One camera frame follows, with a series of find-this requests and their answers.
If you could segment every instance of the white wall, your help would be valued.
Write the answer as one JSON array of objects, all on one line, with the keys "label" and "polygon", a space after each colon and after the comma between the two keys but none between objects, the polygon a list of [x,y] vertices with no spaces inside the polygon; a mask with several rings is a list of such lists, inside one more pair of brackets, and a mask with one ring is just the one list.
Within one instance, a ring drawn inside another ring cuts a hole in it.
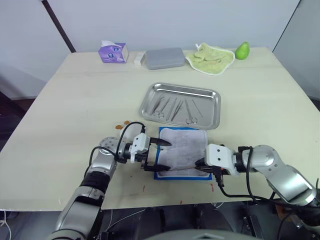
[{"label": "white wall", "polygon": [[320,99],[320,1],[302,0],[274,54],[310,97]]},{"label": "white wall", "polygon": [[[225,48],[248,41],[274,48],[299,0],[49,0],[78,52],[101,40],[130,51]],[[0,91],[34,97],[69,53],[40,0],[0,0]]]},{"label": "white wall", "polygon": [[0,1],[0,91],[37,96],[68,53],[40,0]]},{"label": "white wall", "polygon": [[78,52],[101,40],[128,49],[234,48],[244,41],[273,50],[298,0],[49,0]]}]

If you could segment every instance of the gray plastic box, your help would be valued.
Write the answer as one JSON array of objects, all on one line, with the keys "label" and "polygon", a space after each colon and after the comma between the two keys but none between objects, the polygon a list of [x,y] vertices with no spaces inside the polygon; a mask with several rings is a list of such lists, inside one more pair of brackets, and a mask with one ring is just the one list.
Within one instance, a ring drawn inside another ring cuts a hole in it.
[{"label": "gray plastic box", "polygon": [[145,63],[150,70],[175,68],[185,64],[185,55],[180,47],[148,50]]}]

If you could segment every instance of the towel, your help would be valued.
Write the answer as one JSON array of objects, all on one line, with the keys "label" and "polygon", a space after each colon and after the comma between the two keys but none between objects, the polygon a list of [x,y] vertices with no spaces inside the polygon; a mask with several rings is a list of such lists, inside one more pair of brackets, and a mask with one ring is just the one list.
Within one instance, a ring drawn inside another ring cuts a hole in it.
[{"label": "towel", "polygon": [[198,51],[188,54],[185,58],[193,69],[204,74],[220,75],[235,60],[235,54],[230,50],[212,47],[206,43],[195,46]]},{"label": "towel", "polygon": [[161,150],[157,163],[171,167],[169,171],[158,172],[159,177],[208,177],[209,174],[194,169],[195,162],[204,158],[208,145],[207,132],[204,130],[163,128],[159,137],[172,146]]}]

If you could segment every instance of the floor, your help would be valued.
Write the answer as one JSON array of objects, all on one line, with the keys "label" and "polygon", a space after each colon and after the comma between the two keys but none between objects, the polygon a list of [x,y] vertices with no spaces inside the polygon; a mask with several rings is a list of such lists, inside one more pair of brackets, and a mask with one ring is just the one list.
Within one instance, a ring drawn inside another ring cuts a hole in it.
[{"label": "floor", "polygon": [[[15,101],[18,105],[28,110],[34,99]],[[320,111],[320,101],[311,100]],[[17,117],[7,106],[0,102],[0,150],[6,144],[10,135],[19,124]],[[112,213],[112,223],[135,213],[143,208],[115,209]],[[189,229],[194,224],[194,205],[175,205],[159,207],[163,209],[165,216],[165,231]],[[228,220],[232,230],[237,233],[250,234],[244,224],[244,213],[255,215],[261,226],[261,230],[266,240],[275,240],[280,219],[275,209],[270,205],[251,205],[249,202],[228,202],[224,203],[219,210]],[[11,240],[43,240],[54,230],[59,212],[12,212],[8,216],[8,224],[12,230]],[[116,224],[111,230],[115,232],[116,239],[133,239],[137,223],[142,213]],[[101,229],[107,228],[110,222],[111,211],[104,211],[104,219]],[[3,219],[3,212],[0,212],[0,219]],[[0,239],[8,240],[9,232],[7,227],[0,227]],[[305,228],[297,229],[292,222],[285,222],[281,234],[282,240],[308,240],[314,239]]]}]

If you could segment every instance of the white cloth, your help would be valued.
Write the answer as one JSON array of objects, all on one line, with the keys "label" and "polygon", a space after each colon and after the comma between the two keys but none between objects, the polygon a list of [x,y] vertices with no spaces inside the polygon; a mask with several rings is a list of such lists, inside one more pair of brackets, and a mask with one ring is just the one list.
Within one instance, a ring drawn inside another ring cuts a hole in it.
[{"label": "white cloth", "polygon": [[192,168],[197,160],[205,156],[208,145],[206,131],[163,128],[159,137],[172,144],[159,153],[158,164],[171,167],[169,171],[159,172],[160,177],[209,176],[208,173]]}]

